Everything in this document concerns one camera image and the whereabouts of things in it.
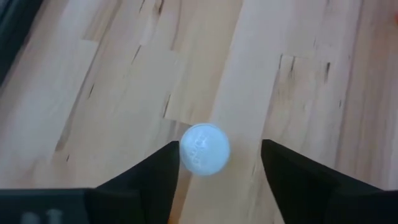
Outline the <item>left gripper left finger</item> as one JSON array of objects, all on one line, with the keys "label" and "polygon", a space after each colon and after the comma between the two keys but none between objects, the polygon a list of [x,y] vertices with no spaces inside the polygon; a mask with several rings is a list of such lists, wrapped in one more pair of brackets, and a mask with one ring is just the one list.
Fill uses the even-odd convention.
[{"label": "left gripper left finger", "polygon": [[90,224],[167,224],[177,189],[179,142],[171,141],[85,194]]}]

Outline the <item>large orange pill bottle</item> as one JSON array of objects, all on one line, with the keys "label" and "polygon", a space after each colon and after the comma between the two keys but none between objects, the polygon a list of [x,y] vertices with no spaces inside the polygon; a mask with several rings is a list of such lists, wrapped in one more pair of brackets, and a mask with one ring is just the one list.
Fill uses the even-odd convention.
[{"label": "large orange pill bottle", "polygon": [[230,154],[227,135],[211,123],[193,125],[184,132],[180,140],[181,160],[195,175],[216,174],[227,165]]}]

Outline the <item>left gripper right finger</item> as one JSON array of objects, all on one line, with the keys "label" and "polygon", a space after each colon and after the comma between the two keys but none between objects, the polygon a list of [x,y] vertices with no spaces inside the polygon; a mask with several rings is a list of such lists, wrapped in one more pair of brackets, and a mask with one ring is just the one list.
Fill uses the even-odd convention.
[{"label": "left gripper right finger", "polygon": [[398,190],[382,190],[277,142],[261,159],[285,224],[398,224]]}]

